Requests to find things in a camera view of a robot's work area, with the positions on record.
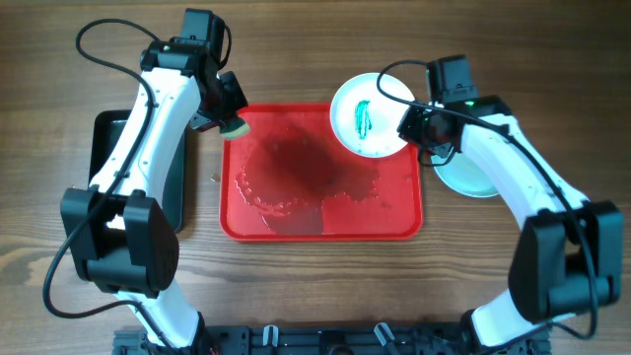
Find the green yellow sponge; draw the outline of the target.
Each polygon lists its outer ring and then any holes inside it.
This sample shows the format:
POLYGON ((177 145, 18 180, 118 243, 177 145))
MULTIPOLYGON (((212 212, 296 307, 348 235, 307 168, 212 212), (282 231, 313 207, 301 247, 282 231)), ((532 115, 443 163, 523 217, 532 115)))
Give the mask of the green yellow sponge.
POLYGON ((247 135, 250 127, 244 119, 235 115, 220 121, 220 135, 226 141, 232 141, 247 135))

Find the white plate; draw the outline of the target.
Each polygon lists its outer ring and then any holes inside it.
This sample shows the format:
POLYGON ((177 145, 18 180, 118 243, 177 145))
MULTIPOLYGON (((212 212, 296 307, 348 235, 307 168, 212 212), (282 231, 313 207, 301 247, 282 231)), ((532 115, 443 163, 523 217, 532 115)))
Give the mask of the white plate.
POLYGON ((456 117, 432 114, 429 128, 430 166, 453 191, 475 198, 499 194, 488 175, 464 156, 459 148, 461 125, 456 117))
POLYGON ((401 151, 407 143, 398 136, 397 127, 408 110, 381 94, 376 72, 357 75, 335 93, 329 110, 330 125, 339 141, 350 152, 380 159, 401 151))

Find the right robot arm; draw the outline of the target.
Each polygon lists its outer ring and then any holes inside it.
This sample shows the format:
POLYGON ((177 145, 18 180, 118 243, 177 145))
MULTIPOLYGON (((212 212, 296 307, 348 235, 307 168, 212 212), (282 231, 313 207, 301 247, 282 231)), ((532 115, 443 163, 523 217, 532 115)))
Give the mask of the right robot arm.
POLYGON ((463 154, 491 179, 521 230, 507 290, 462 318, 463 349, 500 350, 551 327, 566 330, 566 319, 583 314, 588 331, 570 333, 592 338, 599 308, 621 294, 620 210, 562 179, 496 96, 444 107, 413 102, 397 132, 423 152, 463 154))

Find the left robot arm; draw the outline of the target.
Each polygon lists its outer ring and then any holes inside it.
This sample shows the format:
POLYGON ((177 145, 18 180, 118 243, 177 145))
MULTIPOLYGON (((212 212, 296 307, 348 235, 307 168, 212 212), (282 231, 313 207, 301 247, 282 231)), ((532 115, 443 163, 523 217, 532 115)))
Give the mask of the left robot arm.
POLYGON ((64 193, 61 212, 78 276, 130 307, 162 354, 210 354, 203 316, 175 281, 179 244, 162 209, 169 170, 186 128, 218 127, 226 140, 249 132, 245 95, 223 70, 220 38, 153 41, 141 60, 135 105, 86 190, 64 193))

